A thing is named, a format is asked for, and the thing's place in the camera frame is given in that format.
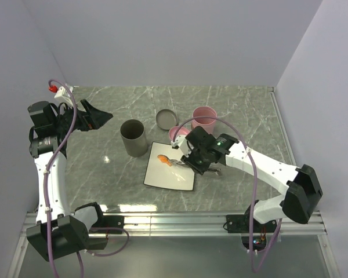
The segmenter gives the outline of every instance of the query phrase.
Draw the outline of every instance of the gray bowl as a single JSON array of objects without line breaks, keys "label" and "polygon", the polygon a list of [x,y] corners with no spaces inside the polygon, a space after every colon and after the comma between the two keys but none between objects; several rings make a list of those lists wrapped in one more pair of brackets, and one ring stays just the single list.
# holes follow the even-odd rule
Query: gray bowl
[{"label": "gray bowl", "polygon": [[156,114],[157,126],[169,130],[178,124],[178,117],[170,109],[163,109]]}]

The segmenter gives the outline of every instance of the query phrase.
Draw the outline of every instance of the orange food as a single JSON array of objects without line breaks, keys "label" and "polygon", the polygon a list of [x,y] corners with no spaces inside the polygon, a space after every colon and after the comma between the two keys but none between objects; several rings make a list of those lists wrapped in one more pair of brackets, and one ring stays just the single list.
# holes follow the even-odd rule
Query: orange food
[{"label": "orange food", "polygon": [[171,166],[171,162],[169,160],[169,158],[166,156],[166,155],[158,155],[157,158],[162,162],[162,163],[165,163],[169,166]]}]

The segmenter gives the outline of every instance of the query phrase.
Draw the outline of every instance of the metal frame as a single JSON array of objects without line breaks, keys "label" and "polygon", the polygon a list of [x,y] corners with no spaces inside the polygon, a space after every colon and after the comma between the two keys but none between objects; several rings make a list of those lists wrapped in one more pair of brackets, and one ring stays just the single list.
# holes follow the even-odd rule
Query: metal frame
[{"label": "metal frame", "polygon": [[[281,118],[280,110],[274,95],[274,88],[269,87],[271,99],[277,113],[281,131],[285,139],[288,153],[293,165],[295,158],[289,143],[289,139]],[[243,214],[243,212],[188,212],[188,213],[105,213],[104,215],[122,215],[125,217],[124,228],[131,236],[240,236],[243,234],[228,234],[223,229],[228,214]],[[23,224],[19,242],[9,268],[9,278],[18,277],[26,254],[28,241],[26,229],[35,225],[36,213],[28,213]],[[322,255],[331,278],[339,278],[340,273],[336,264],[334,254],[329,244],[326,228],[320,212],[315,212],[306,225],[297,224],[289,219],[284,219],[281,225],[281,235],[317,235]],[[91,237],[99,237],[101,234],[91,233]]]},{"label": "metal frame", "polygon": [[331,249],[328,235],[319,235],[318,241],[320,242],[322,255],[324,256],[330,277],[341,277],[338,265],[336,264],[334,254]]}]

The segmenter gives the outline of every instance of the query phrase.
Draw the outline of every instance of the black bracket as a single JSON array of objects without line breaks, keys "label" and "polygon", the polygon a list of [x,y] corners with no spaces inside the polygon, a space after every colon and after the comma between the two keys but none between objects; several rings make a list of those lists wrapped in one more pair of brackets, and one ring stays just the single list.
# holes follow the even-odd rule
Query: black bracket
[{"label": "black bracket", "polygon": [[[52,221],[58,228],[52,232],[53,257],[58,259],[83,249],[103,250],[107,245],[105,237],[89,237],[85,224],[67,215]],[[26,230],[28,242],[49,261],[46,223]]]},{"label": "black bracket", "polygon": [[[250,221],[250,206],[244,214],[230,214],[226,215],[226,223],[228,233],[249,233],[249,221]],[[254,220],[253,233],[273,233],[276,230],[277,223],[275,220],[269,221],[265,224],[261,224]]]},{"label": "black bracket", "polygon": [[[122,215],[104,215],[100,223],[95,223],[92,227],[97,228],[123,228],[125,217]],[[95,231],[95,233],[106,233],[106,230]],[[122,231],[110,230],[108,233],[120,235]]]}]

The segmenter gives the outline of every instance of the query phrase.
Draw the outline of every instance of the red connector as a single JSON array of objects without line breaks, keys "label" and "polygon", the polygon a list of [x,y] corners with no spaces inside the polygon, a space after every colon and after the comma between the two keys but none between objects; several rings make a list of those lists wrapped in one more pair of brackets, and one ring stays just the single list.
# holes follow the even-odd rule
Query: red connector
[{"label": "red connector", "polygon": [[49,87],[49,91],[53,92],[53,93],[57,93],[58,92],[58,88],[56,85],[51,85]]}]

